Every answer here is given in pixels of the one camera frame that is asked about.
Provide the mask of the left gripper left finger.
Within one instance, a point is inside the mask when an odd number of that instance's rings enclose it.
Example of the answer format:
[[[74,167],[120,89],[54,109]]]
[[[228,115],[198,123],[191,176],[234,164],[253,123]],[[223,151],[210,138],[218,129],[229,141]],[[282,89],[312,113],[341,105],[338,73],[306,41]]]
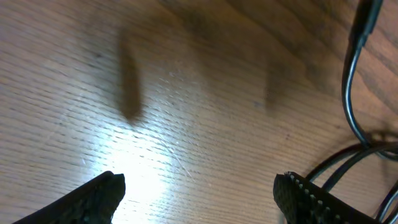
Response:
[[[110,224],[125,193],[125,176],[106,171],[13,224]]]

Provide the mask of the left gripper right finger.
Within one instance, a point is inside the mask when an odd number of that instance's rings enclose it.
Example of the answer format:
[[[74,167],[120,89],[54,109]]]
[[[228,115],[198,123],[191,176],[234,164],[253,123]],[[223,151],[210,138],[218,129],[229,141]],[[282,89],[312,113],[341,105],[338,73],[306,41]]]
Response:
[[[379,224],[295,172],[276,175],[273,195],[290,224]]]

